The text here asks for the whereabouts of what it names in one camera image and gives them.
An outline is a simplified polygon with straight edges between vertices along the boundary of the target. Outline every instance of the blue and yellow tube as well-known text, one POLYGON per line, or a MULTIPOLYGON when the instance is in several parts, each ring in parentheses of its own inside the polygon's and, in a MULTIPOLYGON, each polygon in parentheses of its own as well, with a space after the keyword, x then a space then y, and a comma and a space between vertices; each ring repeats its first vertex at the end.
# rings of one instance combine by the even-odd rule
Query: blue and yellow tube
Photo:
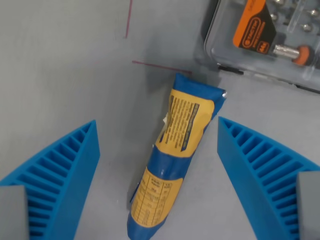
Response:
POLYGON ((165 223, 191 159, 226 91, 177 73, 167 122, 152 150, 127 220, 131 240, 149 240, 165 223))

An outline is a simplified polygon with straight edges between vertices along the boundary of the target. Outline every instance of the nutrition label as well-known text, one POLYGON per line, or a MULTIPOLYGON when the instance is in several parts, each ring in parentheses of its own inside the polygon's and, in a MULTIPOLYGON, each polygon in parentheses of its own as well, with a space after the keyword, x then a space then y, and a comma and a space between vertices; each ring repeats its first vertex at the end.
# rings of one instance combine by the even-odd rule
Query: nutrition label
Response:
POLYGON ((154 227, 168 215, 183 179, 162 180, 145 170, 134 198, 131 215, 141 226, 154 227))

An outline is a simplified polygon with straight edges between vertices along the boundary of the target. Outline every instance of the red line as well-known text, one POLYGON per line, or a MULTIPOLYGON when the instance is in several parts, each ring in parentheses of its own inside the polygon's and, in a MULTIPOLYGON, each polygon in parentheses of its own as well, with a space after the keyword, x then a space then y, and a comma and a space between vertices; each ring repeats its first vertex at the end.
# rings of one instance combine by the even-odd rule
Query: red line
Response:
POLYGON ((125 37, 124 37, 125 39, 127 39, 127 38, 128 38, 128 35, 129 35, 129 27, 130 27, 132 3, 133 3, 133 0, 130 0, 128 20, 126 21, 126 31, 125 31, 125 37))
POLYGON ((133 64, 142 64, 142 65, 146 65, 146 66, 149 66, 149 67, 167 69, 167 70, 172 70, 172 71, 176 71, 176 72, 181 72, 181 73, 192 75, 192 71, 183 70, 183 69, 179 69, 179 68, 174 68, 174 67, 169 67, 169 66, 161 66, 161 65, 156 65, 156 64, 152 64, 152 63, 145 63, 145 62, 142 62, 142 61, 136 61, 136 60, 133 60, 132 63, 133 64))

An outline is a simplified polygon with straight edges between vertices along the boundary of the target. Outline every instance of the plastic case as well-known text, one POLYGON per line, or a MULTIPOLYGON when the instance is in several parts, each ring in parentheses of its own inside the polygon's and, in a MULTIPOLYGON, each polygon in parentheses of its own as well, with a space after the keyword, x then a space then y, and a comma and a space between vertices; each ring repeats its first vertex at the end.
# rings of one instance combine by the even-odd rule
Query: plastic case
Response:
POLYGON ((204 49, 209 57, 220 65, 319 91, 320 61, 317 53, 319 52, 320 13, 318 8, 320 8, 319 0, 219 0, 205 39, 204 49), (255 32, 253 29, 251 37, 257 39, 256 47, 261 46, 257 36, 264 34, 265 38, 272 38, 270 45, 266 43, 268 50, 264 53, 244 47, 247 43, 245 32, 252 27, 250 21, 257 16, 261 18, 261 12, 253 14, 252 17, 249 16, 251 20, 248 25, 242 27, 246 27, 242 47, 236 46, 234 40, 235 34, 241 28, 239 26, 241 21, 243 18, 248 18, 246 11, 257 4, 264 5, 263 14, 265 14, 264 17, 262 16, 262 21, 258 19, 257 28, 263 26, 264 20, 267 23, 263 29, 265 32, 261 34, 261 31, 255 32), (300 46, 309 48, 309 59, 307 62, 301 64, 300 61, 297 64, 295 63, 297 58, 305 57, 301 56, 303 51, 300 51, 302 49, 300 46), (278 47, 281 52, 274 52, 278 47))

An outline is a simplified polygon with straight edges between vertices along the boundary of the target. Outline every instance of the ribbed blue plastic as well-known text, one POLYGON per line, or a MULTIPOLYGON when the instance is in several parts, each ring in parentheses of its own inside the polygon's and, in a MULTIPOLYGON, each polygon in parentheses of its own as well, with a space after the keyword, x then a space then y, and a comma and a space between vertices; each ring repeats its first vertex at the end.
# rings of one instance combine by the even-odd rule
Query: ribbed blue plastic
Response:
POLYGON ((217 151, 258 240, 298 240, 298 172, 320 167, 286 146, 219 117, 217 151))
POLYGON ((0 181, 25 186, 30 240, 72 240, 100 158, 96 121, 48 146, 0 181))

